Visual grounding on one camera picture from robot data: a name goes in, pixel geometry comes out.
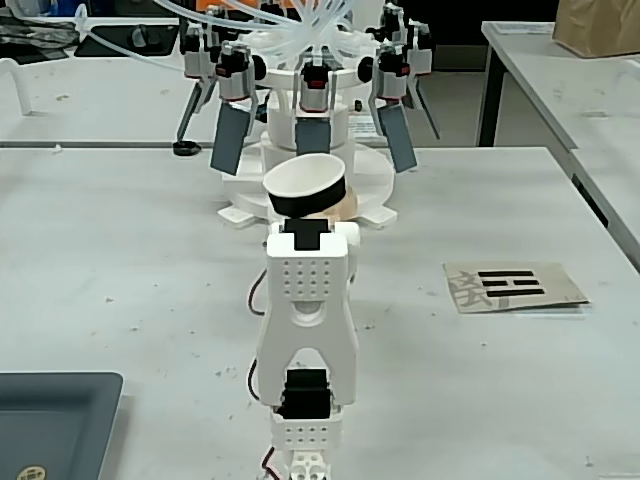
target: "chinese character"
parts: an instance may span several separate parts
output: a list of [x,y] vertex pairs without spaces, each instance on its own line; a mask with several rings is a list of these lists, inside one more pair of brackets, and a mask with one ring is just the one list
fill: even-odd
[[456,303],[461,307],[473,307],[484,303],[491,307],[491,302],[486,296],[486,292],[479,278],[469,272],[460,272],[460,275],[449,279],[449,289]]

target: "red wire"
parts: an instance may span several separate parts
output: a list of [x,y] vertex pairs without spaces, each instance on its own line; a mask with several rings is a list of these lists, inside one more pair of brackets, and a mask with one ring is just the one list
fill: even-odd
[[273,457],[275,451],[275,447],[271,446],[269,450],[267,450],[267,453],[264,454],[264,458],[262,459],[262,469],[267,472],[273,480],[282,480],[280,473],[269,465],[269,461],[271,460],[271,457]]
[[[267,271],[264,270],[260,274],[258,279],[254,282],[254,284],[251,286],[251,290],[249,290],[249,298],[247,299],[247,306],[249,307],[249,311],[254,315],[257,315],[258,317],[264,317],[265,312],[256,310],[253,306],[253,300],[256,296],[256,292],[258,291],[258,287],[264,281],[266,276],[267,276]],[[253,375],[256,372],[256,368],[258,368],[258,359],[254,358],[253,362],[251,363],[251,367],[249,367],[249,373],[247,374],[247,388],[249,389],[249,393],[251,394],[253,399],[256,402],[259,402],[260,397],[258,396],[256,391],[253,389]],[[282,476],[280,475],[280,473],[278,473],[278,471],[275,468],[269,465],[269,462],[271,461],[271,458],[273,457],[273,454],[275,453],[275,451],[276,449],[274,446],[269,447],[269,450],[267,450],[267,453],[265,453],[264,457],[262,458],[261,466],[262,466],[262,469],[267,473],[267,475],[269,475],[273,480],[282,480]]]

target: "white desk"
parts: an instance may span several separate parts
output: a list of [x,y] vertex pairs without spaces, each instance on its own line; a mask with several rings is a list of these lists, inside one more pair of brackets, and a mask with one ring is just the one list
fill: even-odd
[[[97,19],[91,24],[170,24],[172,19]],[[170,57],[182,66],[178,42]],[[34,112],[20,115],[10,76],[0,77],[0,146],[170,147],[194,81],[180,72],[128,58],[76,58],[26,65]],[[186,138],[210,145],[217,94],[194,115]]]
[[[620,57],[584,60],[557,45],[551,35],[503,35],[495,22],[482,32],[491,47],[485,90],[485,118],[479,145],[493,145],[502,75],[510,72],[567,152],[575,148],[640,145],[640,83],[623,82],[615,93]],[[623,100],[612,98],[619,95]],[[619,103],[631,104],[618,111]]]
[[[269,426],[245,390],[260,323],[245,300],[265,229],[216,217],[206,155],[2,153],[2,369],[125,374],[108,480],[255,478]],[[335,478],[640,471],[636,272],[545,150],[419,156],[398,224],[364,232],[359,398]],[[461,316],[442,263],[476,260],[560,261],[593,305]]]

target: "black stripe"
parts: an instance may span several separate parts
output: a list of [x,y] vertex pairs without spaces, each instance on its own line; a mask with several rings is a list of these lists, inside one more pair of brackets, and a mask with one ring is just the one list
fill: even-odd
[[307,197],[286,198],[269,194],[269,198],[277,214],[289,218],[303,218],[333,207],[346,195],[347,183],[342,177],[329,188]]
[[506,280],[483,280],[483,287],[508,287],[509,283]]
[[516,287],[532,287],[534,285],[540,285],[537,280],[514,280],[513,284]]
[[481,277],[495,278],[495,277],[533,277],[533,272],[530,270],[506,270],[500,272],[478,272]]
[[527,295],[544,295],[544,290],[542,290],[541,288],[530,288],[530,289],[522,289],[522,290],[499,290],[499,291],[490,290],[487,292],[487,297],[489,298],[524,297]]

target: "white robotic arm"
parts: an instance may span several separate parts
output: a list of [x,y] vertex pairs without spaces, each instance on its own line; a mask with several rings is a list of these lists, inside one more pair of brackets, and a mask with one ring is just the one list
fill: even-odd
[[[293,480],[330,477],[343,407],[355,401],[358,342],[349,309],[358,226],[286,220],[267,240],[269,306],[257,353],[260,401],[271,408],[273,447]],[[292,368],[303,348],[326,369]]]

